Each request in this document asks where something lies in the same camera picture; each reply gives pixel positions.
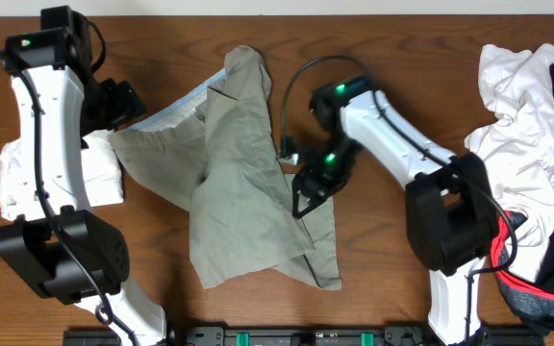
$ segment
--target gray garment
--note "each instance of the gray garment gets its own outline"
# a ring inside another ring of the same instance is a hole
[[[291,216],[262,58],[241,46],[226,56],[225,71],[195,115],[175,128],[114,133],[114,150],[140,185],[189,211],[191,262],[205,288],[274,267],[340,289],[332,201],[303,220]]]

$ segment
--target folded white cloth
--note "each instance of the folded white cloth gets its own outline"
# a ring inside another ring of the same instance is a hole
[[[498,121],[475,130],[465,146],[487,167],[492,196],[504,210],[525,214],[516,230],[518,252],[510,272],[538,276],[554,231],[554,99],[548,67],[554,46],[513,53],[486,45],[480,56],[480,95]],[[510,239],[506,249],[512,251]]]
[[[92,206],[105,206],[123,202],[121,168],[108,141],[112,131],[94,131],[83,139],[88,149],[81,151],[83,177],[87,196]],[[21,167],[20,139],[4,145],[0,155],[0,209],[8,220],[24,214],[27,220],[44,217],[34,192],[24,183],[27,179]]]

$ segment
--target wooden table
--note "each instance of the wooden table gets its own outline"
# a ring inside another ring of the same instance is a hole
[[[247,44],[260,50],[273,81],[274,137],[287,82],[304,62],[348,54],[368,62],[401,113],[440,145],[462,154],[464,137],[493,122],[478,93],[481,47],[513,51],[554,44],[554,16],[350,17],[99,17],[108,42],[97,79],[132,83],[151,112],[185,95],[223,65],[226,53]],[[7,36],[38,29],[38,18],[0,18]],[[99,45],[94,40],[97,54]],[[290,129],[299,140],[324,136],[309,116],[310,91],[357,73],[346,62],[307,72],[290,99]],[[18,137],[18,114],[0,64],[0,151]],[[405,236],[404,194],[363,152],[349,185],[335,198],[337,249],[343,289],[324,292],[276,271],[234,278],[203,290],[189,262],[188,214],[125,176],[126,202],[95,213],[125,234],[132,275],[168,308],[180,327],[201,321],[230,326],[375,326],[425,321],[427,271]],[[0,225],[7,222],[0,217]],[[482,279],[480,315],[487,323],[518,320],[492,276]],[[70,327],[97,326],[90,314],[40,300],[0,260],[0,345],[58,345]],[[554,345],[554,334],[547,338]]]

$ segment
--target black cable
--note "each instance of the black cable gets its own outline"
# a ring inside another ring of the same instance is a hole
[[[285,148],[286,144],[286,117],[288,115],[287,112],[287,105],[288,105],[288,98],[290,96],[290,92],[292,89],[292,86],[294,85],[294,82],[298,79],[298,77],[309,67],[319,63],[319,62],[326,62],[329,60],[343,60],[348,62],[353,62],[357,66],[359,66],[363,72],[365,73],[367,79],[371,83],[371,95],[373,99],[373,104],[377,111],[379,112],[379,116],[383,118],[389,126],[397,132],[403,139],[405,139],[408,143],[412,144],[413,147],[416,148],[418,152],[420,152],[424,157],[428,158],[429,160],[435,162],[442,168],[447,168],[452,170],[453,174],[455,174],[458,178],[460,178],[464,183],[467,184],[468,187],[473,188],[476,190],[477,193],[482,195],[487,202],[489,202],[499,213],[499,216],[504,220],[506,223],[506,226],[508,227],[508,232],[510,233],[510,239],[512,241],[512,253],[510,254],[510,257],[508,260],[503,262],[500,265],[497,265],[495,267],[491,268],[482,268],[477,270],[472,270],[469,272],[466,276],[467,279],[467,309],[466,309],[466,343],[469,341],[469,320],[471,319],[471,295],[472,295],[472,289],[473,289],[473,277],[475,275],[480,274],[487,274],[487,273],[495,273],[498,271],[507,270],[510,268],[510,266],[514,263],[516,259],[516,251],[517,251],[517,238],[516,238],[516,232],[512,225],[510,224],[510,219],[508,218],[508,215],[506,215],[506,212],[499,206],[497,201],[495,201],[492,196],[490,196],[484,189],[482,189],[480,186],[478,186],[476,183],[474,183],[467,175],[465,175],[463,172],[461,172],[459,169],[454,167],[448,162],[444,162],[435,155],[433,155],[428,148],[424,148],[422,145],[417,143],[415,140],[413,140],[411,137],[407,136],[398,126],[396,126],[390,118],[387,116],[386,110],[384,110],[382,107],[380,107],[380,103],[377,100],[377,95],[375,91],[378,89],[377,86],[374,83],[373,80],[373,74],[371,73],[371,69],[362,61],[348,56],[342,56],[342,55],[334,55],[334,56],[325,56],[318,59],[315,59],[313,61],[305,63],[301,68],[298,69],[298,71],[294,74],[292,79],[290,80],[290,83],[288,84],[288,87],[286,88],[286,94],[284,95],[284,102],[282,103],[282,109],[281,109],[281,121],[282,121],[282,150]]]
[[[100,42],[102,43],[102,51],[100,52],[100,56],[99,58],[97,58],[97,62],[95,62],[91,66],[91,72],[95,73],[95,71],[97,71],[98,69],[100,69],[100,67],[102,67],[102,63],[104,63],[104,60],[106,59],[106,41],[104,40],[102,33],[100,33],[100,30],[97,29],[97,25],[95,25],[95,23],[93,23],[92,21],[87,21],[87,24],[91,28],[93,28],[93,30],[95,31],[95,34],[98,36],[98,38],[100,39]]]
[[[132,344],[134,346],[137,346],[138,344],[137,344],[134,332],[132,332],[125,324],[123,324],[120,320],[118,320],[118,318],[116,318],[116,316],[114,316],[113,307],[111,306],[111,302],[109,301],[108,297],[102,291],[101,287],[99,287],[99,285],[95,281],[95,278],[93,278],[93,275],[89,271],[87,271],[85,266],[80,262],[80,260],[74,254],[74,251],[67,243],[67,239],[65,238],[66,234],[59,227],[59,225],[57,225],[57,221],[55,220],[55,218],[51,213],[50,206],[48,206],[48,204],[46,203],[46,196],[42,188],[43,179],[42,179],[42,168],[41,168],[41,135],[40,135],[41,124],[40,123],[41,123],[41,115],[43,114],[43,111],[41,109],[41,106],[39,105],[39,100],[38,100],[36,91],[34,90],[29,80],[27,79],[27,76],[25,76],[25,74],[18,69],[16,62],[2,51],[0,51],[0,58],[6,61],[6,65],[12,68],[13,75],[18,76],[18,78],[21,80],[23,85],[27,88],[27,92],[29,93],[29,97],[31,98],[31,101],[32,101],[32,109],[34,113],[34,173],[35,173],[34,177],[36,179],[36,194],[38,196],[39,204],[42,208],[42,211],[44,212],[44,216],[46,218],[48,227],[53,231],[53,234],[60,242],[60,244],[62,245],[67,255],[70,256],[70,258],[76,263],[76,265],[78,265],[78,267],[81,269],[83,274],[87,277],[95,293],[100,297],[100,300],[102,301],[102,303],[95,310],[95,316],[97,317],[97,320],[106,326],[114,322],[117,327],[119,327],[128,335],[128,337],[132,341]]]

